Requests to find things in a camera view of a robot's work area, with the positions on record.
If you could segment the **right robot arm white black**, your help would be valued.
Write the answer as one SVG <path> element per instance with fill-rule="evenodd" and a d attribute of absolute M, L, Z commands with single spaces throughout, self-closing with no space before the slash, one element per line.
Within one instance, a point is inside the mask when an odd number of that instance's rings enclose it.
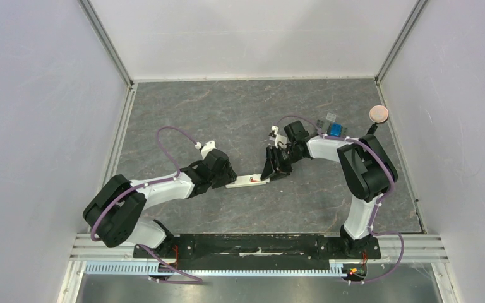
<path fill-rule="evenodd" d="M 311 134 L 301 121 L 284 127 L 272 126 L 274 144 L 266 148 L 266 160 L 260 178 L 273 181 L 290 175 L 293 164 L 308 159 L 324 159 L 341 165 L 352 194 L 350 210 L 340 228 L 339 248 L 354 258 L 370 247 L 374 238 L 373 222 L 382 199 L 394 189 L 397 171 L 376 136 L 360 138 L 327 136 L 317 129 Z"/>

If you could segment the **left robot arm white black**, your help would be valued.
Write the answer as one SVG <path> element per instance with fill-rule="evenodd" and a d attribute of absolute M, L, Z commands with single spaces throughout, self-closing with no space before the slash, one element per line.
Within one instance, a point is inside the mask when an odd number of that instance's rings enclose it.
<path fill-rule="evenodd" d="M 167 257 L 173 241 L 158 221 L 143 223 L 141 214 L 161 203 L 189 199 L 235 182 L 228 156 L 214 148 L 175 173 L 149 180 L 129 180 L 115 175 L 83 210 L 82 217 L 91 228 L 93 241 L 108 248 L 124 242 L 143 244 L 158 258 Z"/>

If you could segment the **white remote control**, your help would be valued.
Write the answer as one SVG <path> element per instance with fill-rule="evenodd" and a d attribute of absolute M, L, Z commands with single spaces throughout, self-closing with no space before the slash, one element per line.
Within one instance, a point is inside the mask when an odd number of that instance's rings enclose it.
<path fill-rule="evenodd" d="M 233 188 L 240 188 L 240 187 L 260 186 L 260 185 L 268 184 L 270 182 L 268 179 L 264 181 L 261 180 L 260 182 L 250 182 L 249 180 L 250 177 L 260 179 L 261 175 L 260 174 L 241 175 L 241 176 L 238 176 L 234 182 L 226 184 L 225 187 L 227 189 L 233 189 Z"/>

